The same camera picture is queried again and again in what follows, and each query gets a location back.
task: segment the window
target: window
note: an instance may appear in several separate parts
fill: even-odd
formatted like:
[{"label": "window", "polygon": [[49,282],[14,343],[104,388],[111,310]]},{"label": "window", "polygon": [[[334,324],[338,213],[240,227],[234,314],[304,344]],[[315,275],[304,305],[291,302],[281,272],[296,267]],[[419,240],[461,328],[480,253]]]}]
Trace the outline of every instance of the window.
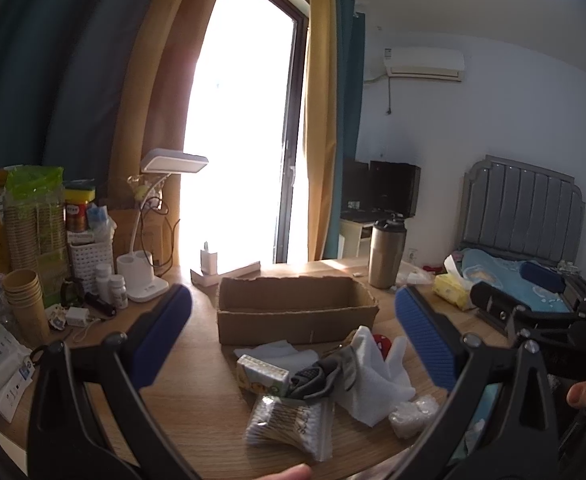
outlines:
[{"label": "window", "polygon": [[184,151],[209,158],[182,177],[186,264],[204,241],[220,272],[287,260],[307,28],[287,0],[215,3],[185,132]]}]

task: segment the white desk lamp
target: white desk lamp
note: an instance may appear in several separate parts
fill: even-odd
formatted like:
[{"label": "white desk lamp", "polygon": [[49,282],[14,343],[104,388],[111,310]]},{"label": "white desk lamp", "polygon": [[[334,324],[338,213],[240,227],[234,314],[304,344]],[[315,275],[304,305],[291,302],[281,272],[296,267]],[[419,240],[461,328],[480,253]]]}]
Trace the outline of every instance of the white desk lamp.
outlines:
[{"label": "white desk lamp", "polygon": [[142,208],[151,196],[153,190],[163,183],[173,173],[198,173],[209,163],[205,156],[189,155],[177,150],[155,148],[149,151],[140,163],[141,173],[158,173],[162,177],[150,187],[139,205],[128,254],[118,256],[118,274],[124,276],[126,291],[129,299],[143,303],[157,298],[169,288],[169,283],[157,277],[153,272],[153,256],[144,251],[134,251],[137,227],[142,216]]}]

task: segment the dark blue curtain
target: dark blue curtain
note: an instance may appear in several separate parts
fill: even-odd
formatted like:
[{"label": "dark blue curtain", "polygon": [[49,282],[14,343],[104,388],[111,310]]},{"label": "dark blue curtain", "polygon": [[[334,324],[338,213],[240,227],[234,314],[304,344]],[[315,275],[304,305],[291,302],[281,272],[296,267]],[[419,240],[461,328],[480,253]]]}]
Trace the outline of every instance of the dark blue curtain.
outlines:
[{"label": "dark blue curtain", "polygon": [[105,178],[126,64],[150,0],[0,0],[0,168]]},{"label": "dark blue curtain", "polygon": [[355,158],[364,80],[365,16],[355,12],[354,0],[337,0],[337,136],[331,219],[324,258],[336,258],[342,205],[342,168]]}]

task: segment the human hand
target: human hand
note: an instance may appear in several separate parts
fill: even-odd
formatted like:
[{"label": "human hand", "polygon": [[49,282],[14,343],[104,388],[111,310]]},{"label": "human hand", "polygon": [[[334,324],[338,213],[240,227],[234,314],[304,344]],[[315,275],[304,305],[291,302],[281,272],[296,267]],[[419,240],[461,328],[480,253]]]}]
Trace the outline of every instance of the human hand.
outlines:
[{"label": "human hand", "polygon": [[310,480],[310,478],[311,468],[306,464],[297,464],[286,469],[286,471],[275,473],[273,475],[266,475],[257,480]]},{"label": "human hand", "polygon": [[586,408],[586,381],[576,383],[569,388],[566,403],[576,410]]}]

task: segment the wall outlet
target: wall outlet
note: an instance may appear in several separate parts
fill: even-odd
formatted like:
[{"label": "wall outlet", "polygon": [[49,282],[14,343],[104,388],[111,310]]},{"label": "wall outlet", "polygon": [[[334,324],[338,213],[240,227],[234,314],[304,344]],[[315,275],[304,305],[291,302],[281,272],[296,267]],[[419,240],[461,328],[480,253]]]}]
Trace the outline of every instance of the wall outlet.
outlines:
[{"label": "wall outlet", "polygon": [[406,261],[414,266],[417,266],[417,249],[406,250]]}]

